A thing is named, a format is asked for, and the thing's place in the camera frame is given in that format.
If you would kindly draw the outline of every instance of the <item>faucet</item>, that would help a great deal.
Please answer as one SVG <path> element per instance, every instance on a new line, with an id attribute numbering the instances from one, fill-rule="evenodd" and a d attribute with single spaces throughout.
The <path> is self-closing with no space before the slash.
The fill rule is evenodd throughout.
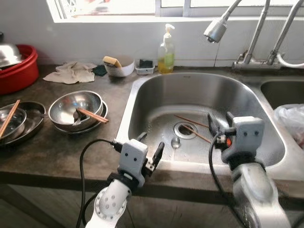
<path id="1" fill-rule="evenodd" d="M 226 12 L 219 18 L 213 20 L 210 25 L 207 27 L 207 29 L 204 32 L 204 35 L 206 36 L 207 40 L 211 43 L 218 43 L 221 38 L 223 37 L 226 29 L 227 29 L 227 20 L 230 16 L 230 14 L 233 12 L 233 10 L 238 6 L 238 4 L 242 0 L 236 0 L 227 10 Z M 257 68 L 264 68 L 264 69 L 279 69 L 281 66 L 279 63 L 275 63 L 274 59 L 278 54 L 278 49 L 280 45 L 282 44 L 285 35 L 287 34 L 287 31 L 295 17 L 296 12 L 300 8 L 301 4 L 304 0 L 299 0 L 291 9 L 289 16 L 286 20 L 286 23 L 281 31 L 280 37 L 275 45 L 274 50 L 270 52 L 270 55 L 267 59 L 267 61 L 257 61 L 253 58 L 252 53 L 253 50 L 257 44 L 258 37 L 261 33 L 262 27 L 264 25 L 267 11 L 269 8 L 270 0 L 266 0 L 263 10 L 261 11 L 261 15 L 259 18 L 259 21 L 257 23 L 257 27 L 254 33 L 254 36 L 251 40 L 251 44 L 249 46 L 248 51 L 241 54 L 237 61 L 233 63 L 232 67 L 237 69 L 257 69 Z"/>

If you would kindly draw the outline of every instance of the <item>wooden chopstick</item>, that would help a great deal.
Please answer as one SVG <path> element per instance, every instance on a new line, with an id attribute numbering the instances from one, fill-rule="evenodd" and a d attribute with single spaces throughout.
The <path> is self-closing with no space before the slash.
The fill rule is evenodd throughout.
<path id="1" fill-rule="evenodd" d="M 207 125 L 204 125 L 204 124 L 199 123 L 199 122 L 196 122 L 196 121 L 194 121 L 194 120 L 191 120 L 191 119 L 182 117 L 182 116 L 180 116 L 180 115 L 175 115 L 175 116 L 178 117 L 178 118 L 180 118 L 180 119 L 182 119 L 182 120 L 186 120 L 186 121 L 189 121 L 189 122 L 191 122 L 191 123 L 194 123 L 194 124 L 197 124 L 197 125 L 200 125 L 200 126 L 209 128 Z"/>
<path id="2" fill-rule="evenodd" d="M 196 134 L 199 138 L 205 140 L 206 142 L 211 143 L 211 141 L 209 139 L 205 138 L 204 136 L 200 135 L 199 133 L 196 133 L 194 130 L 192 130 L 191 128 L 187 127 L 186 125 L 182 124 L 182 126 L 185 127 L 185 128 L 187 128 L 192 133 Z"/>
<path id="3" fill-rule="evenodd" d="M 92 112 L 90 112 L 90 111 L 88 111 L 86 109 L 78 107 L 77 110 L 80 111 L 81 113 L 85 114 L 85 115 L 88 115 L 88 116 L 90 116 L 90 117 L 92 117 L 92 118 L 100 121 L 100 122 L 103 122 L 103 123 L 109 122 L 108 119 L 105 119 L 105 118 L 103 118 L 103 117 L 101 117 L 99 115 L 96 115 L 96 114 L 94 114 L 94 113 L 92 113 Z"/>
<path id="4" fill-rule="evenodd" d="M 12 109 L 10 110 L 8 117 L 6 117 L 3 125 L 1 126 L 1 128 L 0 128 L 0 138 L 4 134 L 4 131 L 7 128 L 7 126 L 9 125 L 9 122 L 10 122 L 11 118 L 13 117 L 19 103 L 20 103 L 20 100 L 17 100 L 16 103 L 14 104 L 14 106 L 12 107 Z"/>

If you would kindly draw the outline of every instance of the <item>plastic bag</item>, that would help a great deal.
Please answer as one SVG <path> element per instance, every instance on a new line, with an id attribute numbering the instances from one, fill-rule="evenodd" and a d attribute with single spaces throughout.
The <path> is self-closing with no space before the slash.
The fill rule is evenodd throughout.
<path id="1" fill-rule="evenodd" d="M 277 107 L 275 120 L 288 130 L 304 150 L 304 104 L 285 104 Z"/>

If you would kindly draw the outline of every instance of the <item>window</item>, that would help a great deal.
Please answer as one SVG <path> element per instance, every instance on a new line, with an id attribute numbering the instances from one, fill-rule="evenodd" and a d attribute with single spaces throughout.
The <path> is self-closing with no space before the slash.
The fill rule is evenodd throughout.
<path id="1" fill-rule="evenodd" d="M 104 15 L 219 17 L 235 0 L 47 0 L 53 18 Z M 271 0 L 269 16 L 287 16 L 298 0 Z M 232 16 L 259 16 L 265 0 L 243 0 Z M 298 15 L 304 15 L 303 7 Z"/>

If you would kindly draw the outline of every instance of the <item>pump dispenser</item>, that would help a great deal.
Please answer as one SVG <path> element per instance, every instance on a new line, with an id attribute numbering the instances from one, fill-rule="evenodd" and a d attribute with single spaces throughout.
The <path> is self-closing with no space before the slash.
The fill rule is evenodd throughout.
<path id="1" fill-rule="evenodd" d="M 162 74 L 168 74 L 173 71 L 175 46 L 172 42 L 170 34 L 171 29 L 175 27 L 171 24 L 166 24 L 166 33 L 163 35 L 163 42 L 158 48 L 158 71 Z"/>

